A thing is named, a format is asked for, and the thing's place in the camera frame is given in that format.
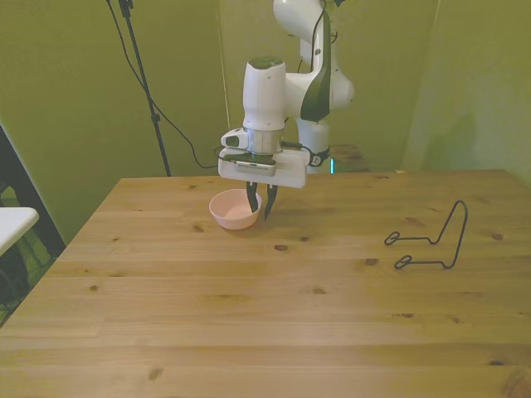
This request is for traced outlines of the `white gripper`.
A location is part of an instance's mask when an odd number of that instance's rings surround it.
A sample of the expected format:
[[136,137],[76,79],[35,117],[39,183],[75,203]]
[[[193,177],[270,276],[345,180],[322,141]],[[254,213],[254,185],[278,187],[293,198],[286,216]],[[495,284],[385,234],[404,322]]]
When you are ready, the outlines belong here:
[[246,182],[246,197],[252,213],[259,209],[256,196],[258,185],[268,184],[265,219],[275,203],[277,186],[303,187],[309,153],[305,150],[286,149],[273,155],[257,155],[240,149],[223,149],[218,158],[221,177]]

